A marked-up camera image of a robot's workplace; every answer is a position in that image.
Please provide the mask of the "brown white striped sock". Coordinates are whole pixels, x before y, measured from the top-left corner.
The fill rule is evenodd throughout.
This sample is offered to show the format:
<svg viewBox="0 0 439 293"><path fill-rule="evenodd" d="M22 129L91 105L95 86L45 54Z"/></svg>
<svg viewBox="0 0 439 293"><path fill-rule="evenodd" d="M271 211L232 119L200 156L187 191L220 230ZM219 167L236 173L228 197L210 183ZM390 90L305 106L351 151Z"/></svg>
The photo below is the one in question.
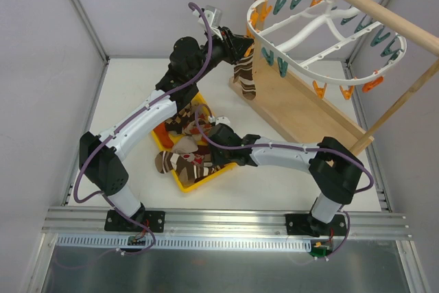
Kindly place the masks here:
<svg viewBox="0 0 439 293"><path fill-rule="evenodd" d="M254 46L252 45L244 57L234 66L233 82L239 82L241 93L248 100L253 100L257 95L253 80L253 53Z"/></svg>

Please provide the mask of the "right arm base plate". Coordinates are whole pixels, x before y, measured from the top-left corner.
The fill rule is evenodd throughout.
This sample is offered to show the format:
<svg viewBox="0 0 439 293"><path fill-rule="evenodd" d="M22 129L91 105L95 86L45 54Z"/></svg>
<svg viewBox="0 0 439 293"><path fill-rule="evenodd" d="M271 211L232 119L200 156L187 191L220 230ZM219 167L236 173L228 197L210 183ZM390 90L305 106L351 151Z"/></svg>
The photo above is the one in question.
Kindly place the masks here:
<svg viewBox="0 0 439 293"><path fill-rule="evenodd" d="M288 235L312 236L313 230L310 227L307 214L287 213L285 214L285 227Z"/></svg>

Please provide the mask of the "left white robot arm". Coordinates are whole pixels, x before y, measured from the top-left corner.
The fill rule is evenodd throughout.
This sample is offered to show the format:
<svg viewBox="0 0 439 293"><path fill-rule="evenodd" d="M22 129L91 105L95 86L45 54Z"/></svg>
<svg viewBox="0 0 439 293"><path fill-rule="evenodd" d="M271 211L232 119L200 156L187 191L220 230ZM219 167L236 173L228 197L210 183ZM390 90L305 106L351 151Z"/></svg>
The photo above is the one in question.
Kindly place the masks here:
<svg viewBox="0 0 439 293"><path fill-rule="evenodd" d="M128 186L123 161L146 135L177 115L198 94L197 83L219 63L237 64L252 46L248 36L220 27L199 45L190 36L178 39L169 56L166 74L147 99L126 119L94 135L84 133L79 142L79 177L87 177L99 194L121 212L120 222L129 231L143 226L144 206Z"/></svg>

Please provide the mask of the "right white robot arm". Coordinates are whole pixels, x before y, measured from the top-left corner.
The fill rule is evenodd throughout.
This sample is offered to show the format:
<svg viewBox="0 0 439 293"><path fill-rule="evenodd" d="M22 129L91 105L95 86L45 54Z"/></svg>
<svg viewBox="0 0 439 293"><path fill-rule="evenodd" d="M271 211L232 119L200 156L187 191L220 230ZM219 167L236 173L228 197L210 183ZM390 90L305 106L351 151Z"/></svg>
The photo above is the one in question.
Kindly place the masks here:
<svg viewBox="0 0 439 293"><path fill-rule="evenodd" d="M214 165L277 166L310 174L320 189L309 214L297 230L304 235L327 235L339 209L350 204L365 167L337 139L297 144L274 141L257 134L240 137L230 126L217 124L208 133Z"/></svg>

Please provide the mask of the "brown argyle sock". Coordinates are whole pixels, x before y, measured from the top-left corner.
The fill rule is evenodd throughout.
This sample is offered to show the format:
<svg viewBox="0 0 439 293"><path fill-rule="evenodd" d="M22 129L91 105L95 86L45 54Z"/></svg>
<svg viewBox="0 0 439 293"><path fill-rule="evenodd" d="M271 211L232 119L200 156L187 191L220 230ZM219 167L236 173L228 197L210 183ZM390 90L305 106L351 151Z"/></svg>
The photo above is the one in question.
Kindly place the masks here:
<svg viewBox="0 0 439 293"><path fill-rule="evenodd" d="M200 130L195 124L195 111L186 107L165 121L165 129L172 135L197 135Z"/></svg>

